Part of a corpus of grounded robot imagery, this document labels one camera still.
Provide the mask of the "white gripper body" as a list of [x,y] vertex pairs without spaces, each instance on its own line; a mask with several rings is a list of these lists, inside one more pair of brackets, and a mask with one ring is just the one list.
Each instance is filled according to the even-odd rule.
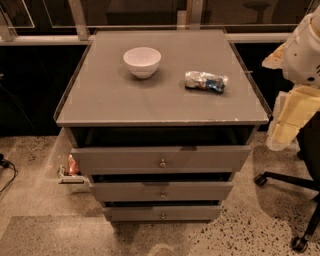
[[291,99],[291,92],[280,91],[276,97],[273,117],[275,120],[280,118],[289,118],[293,114],[293,108],[287,104],[287,101]]

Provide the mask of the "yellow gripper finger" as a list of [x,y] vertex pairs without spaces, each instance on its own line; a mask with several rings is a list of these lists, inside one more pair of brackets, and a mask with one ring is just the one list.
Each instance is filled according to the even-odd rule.
[[320,89],[295,85],[285,94],[283,107],[270,125],[270,144],[289,145],[319,110]]
[[262,62],[262,66],[268,69],[281,69],[283,67],[283,52],[285,44],[281,44]]

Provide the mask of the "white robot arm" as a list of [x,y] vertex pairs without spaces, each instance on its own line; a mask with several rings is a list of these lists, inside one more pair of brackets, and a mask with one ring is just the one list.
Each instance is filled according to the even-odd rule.
[[303,18],[262,66],[281,69],[294,84],[288,93],[278,94],[267,133],[267,147],[281,151],[320,110],[320,6]]

